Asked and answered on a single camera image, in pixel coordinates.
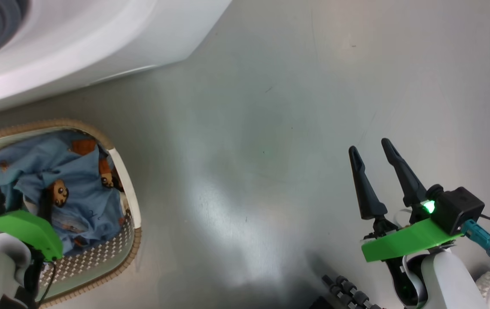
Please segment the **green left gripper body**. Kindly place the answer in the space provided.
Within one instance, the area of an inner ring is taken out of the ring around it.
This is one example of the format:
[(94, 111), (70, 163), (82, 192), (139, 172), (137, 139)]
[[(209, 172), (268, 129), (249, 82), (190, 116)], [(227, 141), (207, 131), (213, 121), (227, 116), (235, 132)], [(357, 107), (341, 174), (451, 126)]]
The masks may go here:
[(23, 210), (0, 215), (0, 233), (7, 233), (41, 252), (48, 262), (63, 257), (63, 245), (52, 225), (44, 218)]

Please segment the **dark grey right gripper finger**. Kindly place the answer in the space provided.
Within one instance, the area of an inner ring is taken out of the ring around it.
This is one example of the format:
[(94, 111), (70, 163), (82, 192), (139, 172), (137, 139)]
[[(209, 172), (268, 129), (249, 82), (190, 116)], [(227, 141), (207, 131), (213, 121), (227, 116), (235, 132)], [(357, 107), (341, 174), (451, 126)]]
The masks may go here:
[(387, 214), (387, 208), (380, 202), (367, 178), (366, 167), (359, 151), (355, 146), (351, 146), (348, 153), (361, 219), (371, 220), (384, 217)]
[(419, 205), (425, 202), (427, 200), (425, 186), (420, 182), (401, 154), (398, 153), (390, 139), (381, 139), (381, 145), (388, 162), (393, 166), (398, 177), (404, 194), (402, 198), (404, 205), (411, 207), (412, 205)]

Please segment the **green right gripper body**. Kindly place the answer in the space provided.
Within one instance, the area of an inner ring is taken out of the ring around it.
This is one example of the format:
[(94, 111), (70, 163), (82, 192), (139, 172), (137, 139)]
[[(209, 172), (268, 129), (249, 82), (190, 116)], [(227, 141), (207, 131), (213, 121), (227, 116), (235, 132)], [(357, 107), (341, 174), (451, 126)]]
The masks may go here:
[(465, 265), (450, 247), (460, 236), (465, 211), (436, 205), (429, 217), (398, 227), (384, 217), (361, 250), (367, 262), (384, 262), (402, 304), (464, 304)]

